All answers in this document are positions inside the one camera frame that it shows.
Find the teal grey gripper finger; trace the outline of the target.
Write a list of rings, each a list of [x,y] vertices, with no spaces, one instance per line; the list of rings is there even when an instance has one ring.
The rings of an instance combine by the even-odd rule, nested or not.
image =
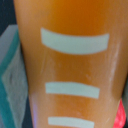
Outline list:
[[[0,128],[33,128],[17,25],[0,36]]]

